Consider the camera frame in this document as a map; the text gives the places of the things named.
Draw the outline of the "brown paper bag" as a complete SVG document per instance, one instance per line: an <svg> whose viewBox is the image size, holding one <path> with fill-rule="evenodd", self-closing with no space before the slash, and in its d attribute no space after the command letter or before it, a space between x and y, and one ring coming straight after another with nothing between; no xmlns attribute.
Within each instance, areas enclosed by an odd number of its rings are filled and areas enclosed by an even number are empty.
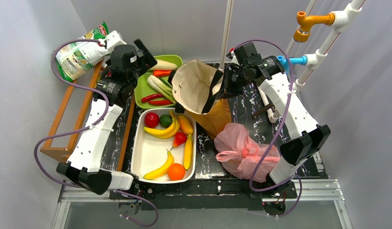
<svg viewBox="0 0 392 229"><path fill-rule="evenodd" d="M232 117L227 99L219 99L223 72L199 60L181 65L173 74L174 99L212 138Z"/></svg>

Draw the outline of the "pink plastic grocery bag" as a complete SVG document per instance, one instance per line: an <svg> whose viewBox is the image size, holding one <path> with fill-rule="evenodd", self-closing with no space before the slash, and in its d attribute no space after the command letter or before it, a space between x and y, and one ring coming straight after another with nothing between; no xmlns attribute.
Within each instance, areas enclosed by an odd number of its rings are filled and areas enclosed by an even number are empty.
<svg viewBox="0 0 392 229"><path fill-rule="evenodd" d="M239 179L250 179L252 173L268 149L249 136L249 131L238 123L228 123L214 139L216 160L223 168Z"/></svg>

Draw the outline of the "green chips bag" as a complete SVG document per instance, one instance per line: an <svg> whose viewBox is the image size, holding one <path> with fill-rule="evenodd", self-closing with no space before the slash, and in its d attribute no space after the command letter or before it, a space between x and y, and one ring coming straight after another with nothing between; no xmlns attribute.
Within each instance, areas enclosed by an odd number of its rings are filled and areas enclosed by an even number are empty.
<svg viewBox="0 0 392 229"><path fill-rule="evenodd" d="M96 42L74 42L62 47L56 54L56 60L62 78L72 82L109 54Z"/></svg>

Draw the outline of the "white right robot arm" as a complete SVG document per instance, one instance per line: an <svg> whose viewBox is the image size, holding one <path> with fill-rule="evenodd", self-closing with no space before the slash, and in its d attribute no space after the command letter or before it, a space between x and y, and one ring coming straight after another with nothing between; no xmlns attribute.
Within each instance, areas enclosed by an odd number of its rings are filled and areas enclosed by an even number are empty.
<svg viewBox="0 0 392 229"><path fill-rule="evenodd" d="M292 63L285 54L263 58L253 42L246 42L233 48L227 58L231 62L224 68L216 98L236 97L242 94L244 86L255 83L270 100L269 106L281 114L279 130L286 126L289 132L291 140L280 146L280 160L266 178L272 187L283 185L322 148L330 128L319 125L297 97Z"/></svg>

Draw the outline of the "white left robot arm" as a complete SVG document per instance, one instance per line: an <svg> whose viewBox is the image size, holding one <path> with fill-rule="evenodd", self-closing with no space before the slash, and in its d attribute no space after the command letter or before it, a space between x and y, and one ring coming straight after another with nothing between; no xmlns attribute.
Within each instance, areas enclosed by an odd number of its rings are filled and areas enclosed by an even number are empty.
<svg viewBox="0 0 392 229"><path fill-rule="evenodd" d="M66 162L56 171L76 186L101 195L108 190L129 190L135 179L125 172L104 170L101 159L113 126L123 111L119 104L133 94L138 77L157 64L157 60L140 39L133 45L113 48L107 67L95 88L86 126Z"/></svg>

